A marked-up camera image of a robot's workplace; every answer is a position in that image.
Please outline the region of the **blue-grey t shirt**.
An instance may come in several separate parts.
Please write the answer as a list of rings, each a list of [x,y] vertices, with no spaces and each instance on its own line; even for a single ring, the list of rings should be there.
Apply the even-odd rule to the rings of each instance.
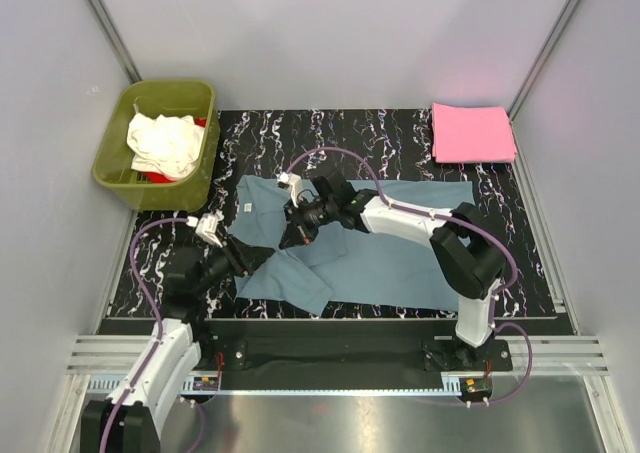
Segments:
[[[286,302],[316,316],[331,302],[457,311],[458,295],[430,248],[331,223],[310,245],[282,250],[288,193],[273,179],[245,175],[237,198],[231,234],[275,251],[255,274],[237,279],[238,297]]]

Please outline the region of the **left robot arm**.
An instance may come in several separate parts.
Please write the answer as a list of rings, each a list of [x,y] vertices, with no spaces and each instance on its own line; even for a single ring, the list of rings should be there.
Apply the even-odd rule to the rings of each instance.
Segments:
[[[274,253],[230,235],[203,258],[193,248],[170,257],[149,342],[118,387],[82,412],[82,452],[161,450],[164,424],[187,374],[220,359],[204,325],[207,291],[227,278],[253,275]]]

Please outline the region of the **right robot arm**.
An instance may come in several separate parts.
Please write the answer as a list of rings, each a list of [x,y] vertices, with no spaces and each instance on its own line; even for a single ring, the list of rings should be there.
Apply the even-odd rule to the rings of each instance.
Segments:
[[[303,196],[300,176],[282,173],[279,188],[290,198],[283,210],[282,249],[311,244],[321,227],[338,223],[366,234],[384,234],[430,248],[446,283],[458,295],[458,319],[450,341],[425,345],[425,357],[441,371],[483,369],[495,337],[494,306],[506,249],[481,227],[477,208],[463,202],[447,210],[399,202],[380,187],[357,190],[333,171],[311,181],[313,200]]]

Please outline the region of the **red t shirt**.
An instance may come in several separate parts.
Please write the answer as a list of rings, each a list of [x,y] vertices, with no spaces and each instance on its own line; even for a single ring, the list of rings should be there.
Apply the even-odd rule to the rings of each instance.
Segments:
[[[201,128],[205,128],[207,126],[207,120],[205,118],[195,118],[194,123]],[[144,171],[144,172],[141,172],[140,175],[145,182],[149,182],[152,184],[174,183],[173,179],[166,177],[162,173],[158,173],[154,171]]]

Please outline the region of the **white t shirt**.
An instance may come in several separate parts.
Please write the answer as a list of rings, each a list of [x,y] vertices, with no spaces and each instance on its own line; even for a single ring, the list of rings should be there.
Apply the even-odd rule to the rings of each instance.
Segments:
[[[153,119],[136,113],[129,122],[126,144],[133,152],[131,169],[180,181],[196,168],[205,128],[191,115]]]

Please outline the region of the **olive green plastic bin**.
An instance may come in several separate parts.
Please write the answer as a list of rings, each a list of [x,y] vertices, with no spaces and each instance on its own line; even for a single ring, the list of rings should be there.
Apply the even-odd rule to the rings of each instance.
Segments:
[[[135,211],[193,212],[203,207],[220,137],[215,98],[214,87],[197,79],[151,79],[125,88],[98,148],[92,167],[94,180]],[[186,178],[153,183],[131,167],[134,152],[126,144],[126,135],[136,112],[151,118],[191,115],[206,121],[195,170]]]

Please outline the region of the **folded pink t shirt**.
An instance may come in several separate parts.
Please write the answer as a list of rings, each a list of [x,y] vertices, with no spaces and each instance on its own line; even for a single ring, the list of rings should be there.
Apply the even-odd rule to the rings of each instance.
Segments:
[[[513,131],[502,107],[432,105],[433,157],[440,164],[511,163]]]

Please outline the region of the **black marbled table mat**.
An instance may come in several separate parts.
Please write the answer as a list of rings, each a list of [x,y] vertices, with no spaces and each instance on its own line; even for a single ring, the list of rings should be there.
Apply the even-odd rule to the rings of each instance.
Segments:
[[[552,318],[558,313],[539,256],[516,173],[508,164],[439,165],[432,159],[430,109],[252,110],[219,113],[221,135],[208,203],[201,212],[222,210],[235,217],[236,185],[244,174],[273,178],[303,151],[337,146],[363,157],[380,179],[470,181],[476,203],[492,232],[513,254],[519,281],[496,307],[499,317]],[[197,244],[182,226],[163,225],[142,236],[136,249],[141,275],[159,305],[164,292],[161,268],[173,247]],[[106,318],[151,318],[138,291],[125,246]],[[312,319],[277,301],[235,296],[233,280],[207,292],[207,316],[214,318]],[[329,303],[322,318],[452,318],[453,313],[381,305]]]

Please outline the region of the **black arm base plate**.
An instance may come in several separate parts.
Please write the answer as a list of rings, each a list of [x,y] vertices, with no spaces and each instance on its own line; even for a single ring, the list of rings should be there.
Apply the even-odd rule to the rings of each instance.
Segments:
[[[220,359],[205,350],[196,370],[246,379],[400,378],[417,385],[418,377],[427,374],[483,375],[513,369],[507,343],[498,339],[493,339],[490,362],[483,369],[432,367],[424,347],[452,340],[451,320],[208,320],[204,325]]]

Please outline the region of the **left aluminium frame post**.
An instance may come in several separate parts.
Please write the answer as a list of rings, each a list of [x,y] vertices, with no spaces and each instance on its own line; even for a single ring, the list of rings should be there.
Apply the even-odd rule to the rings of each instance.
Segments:
[[[85,0],[127,80],[137,83],[142,76],[104,0]]]

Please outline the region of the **aluminium frame post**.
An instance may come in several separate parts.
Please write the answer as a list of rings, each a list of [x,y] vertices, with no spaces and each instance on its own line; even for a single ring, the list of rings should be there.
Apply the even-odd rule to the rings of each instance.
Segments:
[[[551,59],[558,44],[566,33],[579,7],[584,0],[566,0],[547,34],[538,54],[521,83],[514,100],[507,110],[507,115],[513,121],[534,89],[534,86]]]
[[[137,83],[142,76],[104,0],[85,0],[127,80]]]

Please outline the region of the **right aluminium frame post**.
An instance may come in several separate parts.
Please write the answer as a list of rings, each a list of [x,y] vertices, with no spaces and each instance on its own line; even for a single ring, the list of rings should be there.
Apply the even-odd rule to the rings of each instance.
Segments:
[[[534,89],[534,86],[551,59],[558,44],[566,33],[579,7],[584,0],[566,0],[547,34],[538,54],[521,83],[514,100],[507,110],[507,115],[513,121]]]

